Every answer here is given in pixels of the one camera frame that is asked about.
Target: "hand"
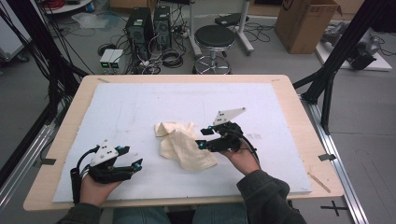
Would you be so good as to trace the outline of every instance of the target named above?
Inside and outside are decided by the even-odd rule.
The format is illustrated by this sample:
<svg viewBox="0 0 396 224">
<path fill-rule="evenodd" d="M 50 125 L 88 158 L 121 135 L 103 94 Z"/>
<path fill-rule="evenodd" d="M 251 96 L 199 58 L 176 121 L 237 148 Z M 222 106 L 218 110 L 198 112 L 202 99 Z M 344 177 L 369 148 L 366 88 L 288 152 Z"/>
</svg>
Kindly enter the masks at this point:
<svg viewBox="0 0 396 224">
<path fill-rule="evenodd" d="M 121 182 L 101 184 L 95 182 L 90 175 L 85 175 L 81 183 L 80 203 L 90 203 L 100 207 L 107 200 L 108 195 Z"/>
<path fill-rule="evenodd" d="M 242 142 L 241 147 L 237 151 L 232 149 L 230 151 L 222 151 L 220 153 L 227 157 L 233 166 L 244 175 L 248 175 L 253 171 L 261 169 L 245 142 Z"/>
</svg>

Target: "crumpled cloth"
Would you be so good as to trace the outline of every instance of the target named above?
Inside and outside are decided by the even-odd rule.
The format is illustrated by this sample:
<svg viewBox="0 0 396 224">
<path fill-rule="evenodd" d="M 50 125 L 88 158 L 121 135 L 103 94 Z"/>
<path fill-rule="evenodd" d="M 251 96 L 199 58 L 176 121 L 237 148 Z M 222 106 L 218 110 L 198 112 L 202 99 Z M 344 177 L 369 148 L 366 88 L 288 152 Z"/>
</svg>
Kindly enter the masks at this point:
<svg viewBox="0 0 396 224">
<path fill-rule="evenodd" d="M 170 160 L 178 161 L 187 171 L 201 171 L 218 163 L 213 153 L 201 150 L 195 143 L 197 136 L 192 122 L 183 125 L 177 122 L 155 124 L 157 137 L 163 137 L 160 154 Z"/>
</svg>

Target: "gray floor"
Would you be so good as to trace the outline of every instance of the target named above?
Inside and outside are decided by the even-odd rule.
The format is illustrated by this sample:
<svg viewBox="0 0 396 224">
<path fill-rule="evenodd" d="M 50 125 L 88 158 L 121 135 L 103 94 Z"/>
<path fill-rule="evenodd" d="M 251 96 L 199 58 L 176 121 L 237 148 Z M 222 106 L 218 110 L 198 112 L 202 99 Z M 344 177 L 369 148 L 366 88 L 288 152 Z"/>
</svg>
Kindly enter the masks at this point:
<svg viewBox="0 0 396 224">
<path fill-rule="evenodd" d="M 125 22 L 118 17 L 103 14 L 111 20 L 105 30 L 79 30 L 70 19 L 60 18 L 61 26 L 70 28 L 67 40 L 84 62 L 96 74 L 101 74 L 97 48 L 110 41 L 111 36 L 121 35 Z M 197 27 L 212 24 L 215 16 L 197 20 Z M 251 18 L 250 22 L 272 25 L 274 19 Z M 270 42 L 254 41 L 255 49 L 247 56 L 239 41 L 228 50 L 228 61 L 234 74 L 284 74 L 292 82 L 306 77 L 320 67 L 313 54 L 290 55 L 283 48 L 273 30 L 264 32 Z M 384 49 L 396 51 L 396 36 L 378 34 L 386 43 Z M 184 64 L 178 69 L 164 68 L 161 74 L 191 74 L 193 53 L 188 41 Z M 75 64 L 85 69 L 72 53 Z M 386 61 L 396 67 L 395 56 Z M 0 68 L 0 166 L 3 166 L 13 149 L 22 140 L 35 119 L 48 102 L 48 82 L 41 76 L 34 62 L 9 63 Z M 370 223 L 396 223 L 396 70 L 390 72 L 350 71 L 341 69 L 335 79 L 330 115 L 332 139 L 341 155 L 349 178 L 356 190 Z M 297 90 L 302 93 L 306 87 Z M 0 223 L 53 223 L 65 211 L 29 213 L 23 211 L 24 198 L 35 178 L 37 168 L 32 168 L 23 180 L 6 209 L 0 214 Z M 296 200 L 309 223 L 351 223 L 348 211 L 320 209 L 321 206 L 345 206 L 343 198 Z M 108 223 L 111 210 L 105 211 L 103 223 Z"/>
</svg>

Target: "white paper sheet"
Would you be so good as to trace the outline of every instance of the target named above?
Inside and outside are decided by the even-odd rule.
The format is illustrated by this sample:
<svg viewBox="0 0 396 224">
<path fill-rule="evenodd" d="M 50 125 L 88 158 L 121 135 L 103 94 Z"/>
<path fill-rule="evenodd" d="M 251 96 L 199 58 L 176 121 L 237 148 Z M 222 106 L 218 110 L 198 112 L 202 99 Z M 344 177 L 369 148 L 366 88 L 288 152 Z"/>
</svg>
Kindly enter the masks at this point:
<svg viewBox="0 0 396 224">
<path fill-rule="evenodd" d="M 243 176 L 225 157 L 216 153 L 219 164 L 201 172 L 182 170 L 176 161 L 160 156 L 161 138 L 154 133 L 157 122 L 192 121 L 201 139 L 218 138 L 218 134 L 202 136 L 200 130 L 212 125 L 219 110 L 240 107 L 247 111 L 232 122 L 258 149 L 262 169 L 288 182 L 291 193 L 312 191 L 271 84 L 105 83 L 96 88 L 53 201 L 72 202 L 70 169 L 84 152 L 105 139 L 114 147 L 131 147 L 128 154 L 118 157 L 116 166 L 143 158 L 143 169 L 114 190 L 109 200 L 240 195 L 235 184 Z"/>
<path fill-rule="evenodd" d="M 330 43 L 322 43 L 322 42 L 318 43 L 316 48 L 316 53 L 322 64 L 324 64 L 327 61 L 333 49 L 334 47 Z M 388 72 L 392 69 L 392 67 L 387 63 L 387 61 L 385 61 L 385 59 L 382 58 L 381 55 L 379 55 L 378 53 L 375 53 L 373 57 L 376 59 L 376 61 L 370 63 L 363 70 Z M 341 65 L 341 68 L 354 70 L 350 65 L 350 63 L 347 61 L 344 61 L 343 65 Z"/>
</svg>

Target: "sleeve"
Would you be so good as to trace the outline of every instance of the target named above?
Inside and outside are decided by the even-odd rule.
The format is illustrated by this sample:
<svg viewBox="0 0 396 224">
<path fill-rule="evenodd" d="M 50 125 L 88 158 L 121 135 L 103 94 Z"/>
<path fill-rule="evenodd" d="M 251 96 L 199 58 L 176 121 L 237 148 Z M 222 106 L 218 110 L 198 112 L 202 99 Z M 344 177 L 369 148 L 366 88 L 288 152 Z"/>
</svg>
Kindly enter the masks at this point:
<svg viewBox="0 0 396 224">
<path fill-rule="evenodd" d="M 78 203 L 56 224 L 99 224 L 101 209 L 88 203 Z"/>
<path fill-rule="evenodd" d="M 246 175 L 237 187 L 244 198 L 250 223 L 306 223 L 300 213 L 287 204 L 290 187 L 286 182 L 258 170 Z"/>
</svg>

